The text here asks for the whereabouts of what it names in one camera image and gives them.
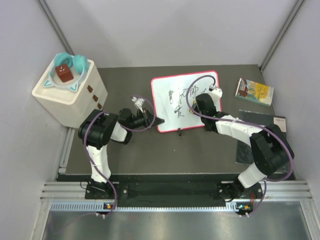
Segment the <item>pink framed whiteboard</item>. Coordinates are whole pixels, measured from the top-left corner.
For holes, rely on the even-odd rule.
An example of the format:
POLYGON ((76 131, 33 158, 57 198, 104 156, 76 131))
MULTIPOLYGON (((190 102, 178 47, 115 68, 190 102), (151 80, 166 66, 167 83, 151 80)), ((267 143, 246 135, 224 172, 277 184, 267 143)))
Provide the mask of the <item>pink framed whiteboard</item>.
POLYGON ((157 126, 160 133, 201 128, 201 118, 190 112, 186 99, 192 104, 196 96, 208 93, 210 86, 219 86, 214 70, 156 77, 151 91, 156 116, 164 120, 157 126))

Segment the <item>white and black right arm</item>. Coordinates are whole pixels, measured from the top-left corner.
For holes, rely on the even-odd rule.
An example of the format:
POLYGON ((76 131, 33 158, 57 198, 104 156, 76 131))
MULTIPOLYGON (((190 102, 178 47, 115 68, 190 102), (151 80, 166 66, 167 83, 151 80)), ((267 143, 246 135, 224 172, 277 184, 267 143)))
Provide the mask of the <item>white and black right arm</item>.
POLYGON ((228 199, 245 198, 251 193, 252 186, 286 164, 290 164, 288 174, 292 174, 295 155, 278 125, 245 122, 217 111, 213 97, 208 93, 196 96, 190 110, 200 117, 207 131, 232 137, 251 148, 253 163, 222 190, 228 199))

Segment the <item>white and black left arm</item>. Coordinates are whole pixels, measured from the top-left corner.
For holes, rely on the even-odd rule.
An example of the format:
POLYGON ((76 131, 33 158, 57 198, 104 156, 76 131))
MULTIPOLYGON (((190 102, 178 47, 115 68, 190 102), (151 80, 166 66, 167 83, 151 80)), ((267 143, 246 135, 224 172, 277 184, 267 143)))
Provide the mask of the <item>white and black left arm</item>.
POLYGON ((107 155, 109 141, 126 145, 136 129, 152 128, 163 123, 164 119, 154 116, 146 108, 139 109, 136 114, 128 108, 121 109, 119 114, 94 109, 78 129, 78 137, 90 159, 91 180, 88 189, 96 190, 105 199, 113 194, 114 187, 107 182, 111 176, 107 155))

